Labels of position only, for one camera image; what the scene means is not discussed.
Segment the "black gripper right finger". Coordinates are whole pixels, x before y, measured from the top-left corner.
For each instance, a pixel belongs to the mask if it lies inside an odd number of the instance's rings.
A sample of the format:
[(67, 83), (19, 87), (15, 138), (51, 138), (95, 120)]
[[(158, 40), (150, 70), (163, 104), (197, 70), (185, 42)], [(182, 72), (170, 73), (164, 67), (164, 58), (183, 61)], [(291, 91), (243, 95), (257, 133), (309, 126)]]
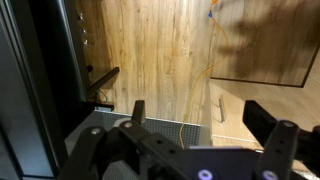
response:
[(320, 176), (320, 126), (311, 131), (289, 120), (277, 120), (254, 100), (244, 105), (243, 123), (263, 147), (255, 166), (256, 180), (301, 180), (295, 160)]

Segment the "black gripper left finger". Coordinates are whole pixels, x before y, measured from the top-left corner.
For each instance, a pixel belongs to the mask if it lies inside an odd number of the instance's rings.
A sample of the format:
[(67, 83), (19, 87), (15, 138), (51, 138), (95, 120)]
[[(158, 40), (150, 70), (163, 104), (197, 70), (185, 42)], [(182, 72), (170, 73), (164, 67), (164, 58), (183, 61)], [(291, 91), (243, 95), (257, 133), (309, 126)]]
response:
[(58, 180), (102, 180), (109, 165), (123, 161), (146, 180), (183, 180), (187, 173), (178, 165), (182, 149), (159, 133), (150, 133), (145, 102), (137, 100), (132, 117), (106, 131), (96, 126), (83, 130)]

